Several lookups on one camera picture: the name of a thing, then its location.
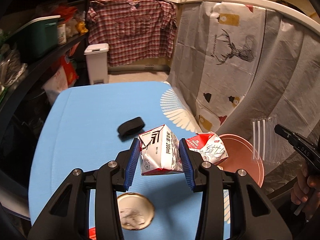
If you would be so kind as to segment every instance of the tiled floor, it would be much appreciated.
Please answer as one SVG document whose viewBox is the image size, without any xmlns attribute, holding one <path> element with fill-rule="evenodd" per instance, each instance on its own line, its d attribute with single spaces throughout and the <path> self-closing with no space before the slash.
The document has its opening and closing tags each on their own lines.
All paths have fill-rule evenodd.
<svg viewBox="0 0 320 240">
<path fill-rule="evenodd" d="M 109 72 L 109 83 L 166 81 L 168 72 L 161 71 L 114 71 Z"/>
</svg>

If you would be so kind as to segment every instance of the plaid shirt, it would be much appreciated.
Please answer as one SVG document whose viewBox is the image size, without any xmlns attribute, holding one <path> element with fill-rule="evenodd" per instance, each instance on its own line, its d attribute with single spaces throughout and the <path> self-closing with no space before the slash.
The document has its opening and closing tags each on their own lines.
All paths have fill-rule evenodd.
<svg viewBox="0 0 320 240">
<path fill-rule="evenodd" d="M 89 43 L 108 43 L 110 66 L 171 58 L 176 5 L 159 0 L 91 0 Z"/>
</svg>

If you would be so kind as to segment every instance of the blue tablecloth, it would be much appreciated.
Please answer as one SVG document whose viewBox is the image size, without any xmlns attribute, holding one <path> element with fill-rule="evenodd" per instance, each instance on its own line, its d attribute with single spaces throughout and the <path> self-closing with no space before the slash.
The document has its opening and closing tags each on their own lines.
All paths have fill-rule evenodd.
<svg viewBox="0 0 320 240">
<path fill-rule="evenodd" d="M 71 170 L 98 169 L 114 160 L 118 152 L 129 149 L 133 138 L 121 140 L 117 133 L 117 127 L 123 122 L 141 116 L 146 124 L 144 130 L 166 124 L 178 139 L 194 136 L 194 132 L 181 128 L 187 125 L 177 127 L 166 115 L 168 108 L 161 106 L 165 94 L 172 99 L 167 104 L 169 110 L 183 108 L 170 85 L 163 82 L 103 84 L 63 91 L 44 124 L 32 163 L 29 184 L 31 223 L 35 222 Z M 183 173 L 141 176 L 138 163 L 129 192 L 138 192 L 149 198 L 155 206 L 155 217 L 143 230 L 123 230 L 126 240 L 195 239 L 202 193 L 191 192 Z M 90 228 L 95 226 L 94 197 L 92 191 Z M 224 238 L 227 239 L 230 235 L 228 201 L 225 209 Z"/>
</svg>

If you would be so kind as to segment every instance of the silver bolt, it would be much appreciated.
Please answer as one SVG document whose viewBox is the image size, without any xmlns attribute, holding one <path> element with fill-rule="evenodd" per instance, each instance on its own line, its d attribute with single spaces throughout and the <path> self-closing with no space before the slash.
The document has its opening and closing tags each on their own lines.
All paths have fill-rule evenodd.
<svg viewBox="0 0 320 240">
<path fill-rule="evenodd" d="M 240 176 L 245 176 L 245 175 L 247 175 L 247 172 L 246 172 L 245 170 L 239 170 L 239 171 L 238 171 L 238 174 L 239 174 Z"/>
<path fill-rule="evenodd" d="M 117 165 L 118 165 L 118 163 L 117 163 L 116 161 L 108 162 L 108 166 L 109 166 L 110 168 L 114 168 L 114 167 L 116 167 Z"/>
<path fill-rule="evenodd" d="M 75 176 L 80 175 L 80 173 L 81 173 L 81 169 L 74 169 L 74 170 L 72 171 L 72 175 L 75 175 Z"/>
<path fill-rule="evenodd" d="M 204 168 L 210 168 L 211 167 L 211 163 L 209 163 L 209 162 L 203 162 L 203 163 L 201 163 L 201 165 Z"/>
</svg>

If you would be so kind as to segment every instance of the white trash can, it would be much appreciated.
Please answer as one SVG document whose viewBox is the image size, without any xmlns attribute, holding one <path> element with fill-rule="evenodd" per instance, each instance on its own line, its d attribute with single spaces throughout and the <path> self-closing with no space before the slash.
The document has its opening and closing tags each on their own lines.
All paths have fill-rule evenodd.
<svg viewBox="0 0 320 240">
<path fill-rule="evenodd" d="M 107 65 L 108 51 L 109 44 L 107 43 L 90 45 L 84 51 L 90 85 L 105 84 L 109 82 Z"/>
</svg>

